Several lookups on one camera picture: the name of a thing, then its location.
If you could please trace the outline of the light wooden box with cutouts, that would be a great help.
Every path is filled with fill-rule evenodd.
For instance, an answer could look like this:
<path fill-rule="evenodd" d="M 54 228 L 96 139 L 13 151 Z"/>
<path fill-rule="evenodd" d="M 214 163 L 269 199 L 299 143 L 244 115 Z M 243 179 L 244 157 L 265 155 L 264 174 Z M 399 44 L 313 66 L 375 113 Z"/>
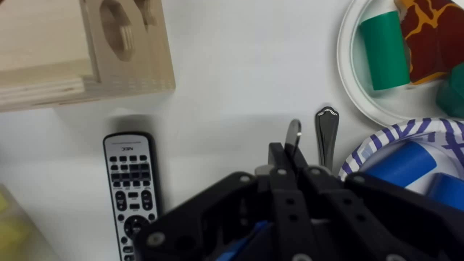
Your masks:
<path fill-rule="evenodd" d="M 0 0 L 0 112 L 174 89 L 161 0 Z"/>

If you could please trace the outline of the blue cylinder block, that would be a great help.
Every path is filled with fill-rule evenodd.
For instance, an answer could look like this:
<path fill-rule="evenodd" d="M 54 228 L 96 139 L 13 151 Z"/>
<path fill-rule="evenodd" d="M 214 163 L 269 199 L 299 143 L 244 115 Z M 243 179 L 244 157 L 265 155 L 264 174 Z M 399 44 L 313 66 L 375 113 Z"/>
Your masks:
<path fill-rule="evenodd" d="M 362 172 L 405 188 L 436 167 L 436 160 L 424 145 L 406 142 Z"/>

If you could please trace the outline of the red orange patterned toy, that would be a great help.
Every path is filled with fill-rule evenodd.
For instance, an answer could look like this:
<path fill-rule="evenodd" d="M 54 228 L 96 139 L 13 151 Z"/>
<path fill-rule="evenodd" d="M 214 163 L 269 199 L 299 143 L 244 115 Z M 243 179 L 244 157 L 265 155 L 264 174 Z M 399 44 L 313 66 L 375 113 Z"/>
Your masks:
<path fill-rule="evenodd" d="M 464 8 L 453 0 L 393 0 L 414 85 L 438 79 L 464 63 Z"/>

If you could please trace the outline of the blue plastic piece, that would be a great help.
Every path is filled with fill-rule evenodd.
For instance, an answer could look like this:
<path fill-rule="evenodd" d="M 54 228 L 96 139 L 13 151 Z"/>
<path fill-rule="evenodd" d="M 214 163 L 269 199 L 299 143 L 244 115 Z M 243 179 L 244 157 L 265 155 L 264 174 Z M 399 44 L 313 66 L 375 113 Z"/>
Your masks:
<path fill-rule="evenodd" d="M 224 251 L 215 261 L 236 261 L 239 253 L 250 243 L 250 241 L 258 234 L 263 228 L 268 226 L 268 221 L 259 221 L 255 224 L 251 233 L 238 240 L 230 248 Z"/>

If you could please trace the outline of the blue patterned paper bowl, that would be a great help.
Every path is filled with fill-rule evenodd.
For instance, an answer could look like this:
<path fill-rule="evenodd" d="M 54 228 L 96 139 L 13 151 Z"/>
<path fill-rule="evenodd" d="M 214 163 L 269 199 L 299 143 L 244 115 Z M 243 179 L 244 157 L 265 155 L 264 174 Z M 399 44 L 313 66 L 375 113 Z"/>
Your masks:
<path fill-rule="evenodd" d="M 376 132 L 348 156 L 338 173 L 339 178 L 344 180 L 350 174 L 361 172 L 406 142 L 424 145 L 437 167 L 405 189 L 427 196 L 435 173 L 464 180 L 464 122 L 441 118 L 412 119 Z"/>

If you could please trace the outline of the silver black remote control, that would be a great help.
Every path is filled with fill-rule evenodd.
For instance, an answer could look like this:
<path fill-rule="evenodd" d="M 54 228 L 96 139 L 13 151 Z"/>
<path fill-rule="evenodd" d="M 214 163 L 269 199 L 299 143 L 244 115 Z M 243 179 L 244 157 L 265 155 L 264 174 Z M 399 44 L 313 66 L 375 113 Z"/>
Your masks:
<path fill-rule="evenodd" d="M 103 139 L 120 261 L 136 261 L 136 235 L 160 213 L 153 137 L 120 132 Z"/>

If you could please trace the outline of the translucent yellowish container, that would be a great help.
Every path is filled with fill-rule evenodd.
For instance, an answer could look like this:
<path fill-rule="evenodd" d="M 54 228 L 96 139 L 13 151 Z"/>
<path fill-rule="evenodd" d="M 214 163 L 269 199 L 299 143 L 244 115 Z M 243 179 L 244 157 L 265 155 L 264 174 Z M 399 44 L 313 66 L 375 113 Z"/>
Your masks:
<path fill-rule="evenodd" d="M 25 210 L 2 184 L 0 261 L 61 261 Z"/>

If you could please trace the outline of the white plate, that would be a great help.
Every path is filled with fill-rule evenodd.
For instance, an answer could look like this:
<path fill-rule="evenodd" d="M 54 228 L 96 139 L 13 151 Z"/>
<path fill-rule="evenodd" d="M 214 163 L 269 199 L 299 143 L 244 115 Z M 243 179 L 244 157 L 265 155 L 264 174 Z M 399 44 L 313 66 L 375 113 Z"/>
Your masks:
<path fill-rule="evenodd" d="M 393 0 L 352 0 L 344 15 L 337 40 L 337 65 L 346 93 L 354 105 L 381 126 L 425 117 L 449 117 L 436 105 L 436 93 L 448 78 L 414 85 L 411 82 L 374 91 L 360 24 L 373 16 L 398 11 Z"/>

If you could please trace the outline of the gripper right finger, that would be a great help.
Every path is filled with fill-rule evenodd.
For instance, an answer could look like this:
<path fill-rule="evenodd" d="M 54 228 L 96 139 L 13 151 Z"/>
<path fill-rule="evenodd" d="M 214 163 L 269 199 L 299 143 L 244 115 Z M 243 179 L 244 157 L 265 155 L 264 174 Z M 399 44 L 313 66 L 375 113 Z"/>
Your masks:
<path fill-rule="evenodd" d="M 327 236 L 344 261 L 464 261 L 464 211 L 365 173 L 345 181 L 307 164 L 289 147 L 310 218 L 327 220 Z"/>

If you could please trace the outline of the teal green block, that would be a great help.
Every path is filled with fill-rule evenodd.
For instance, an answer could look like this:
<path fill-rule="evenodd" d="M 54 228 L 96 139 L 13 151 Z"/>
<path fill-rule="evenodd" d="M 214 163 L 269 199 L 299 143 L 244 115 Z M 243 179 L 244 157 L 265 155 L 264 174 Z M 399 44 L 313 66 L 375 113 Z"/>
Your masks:
<path fill-rule="evenodd" d="M 464 119 L 464 62 L 452 68 L 439 87 L 435 101 L 449 117 Z"/>

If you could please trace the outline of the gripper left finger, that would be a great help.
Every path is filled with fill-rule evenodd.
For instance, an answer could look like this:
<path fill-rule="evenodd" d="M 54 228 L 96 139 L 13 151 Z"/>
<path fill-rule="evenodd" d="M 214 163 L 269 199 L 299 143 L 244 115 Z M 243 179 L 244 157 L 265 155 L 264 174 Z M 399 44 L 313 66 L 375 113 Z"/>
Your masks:
<path fill-rule="evenodd" d="M 234 172 L 161 215 L 135 237 L 136 261 L 215 261 L 268 221 L 236 261 L 308 261 L 318 250 L 296 171 L 270 143 L 257 174 Z"/>

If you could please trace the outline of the green cylinder block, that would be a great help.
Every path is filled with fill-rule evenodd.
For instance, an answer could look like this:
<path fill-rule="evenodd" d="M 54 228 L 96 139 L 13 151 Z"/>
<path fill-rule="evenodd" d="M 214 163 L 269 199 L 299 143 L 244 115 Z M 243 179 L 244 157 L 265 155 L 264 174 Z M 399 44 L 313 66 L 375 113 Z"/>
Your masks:
<path fill-rule="evenodd" d="M 382 13 L 360 24 L 374 91 L 409 84 L 409 66 L 398 11 Z"/>

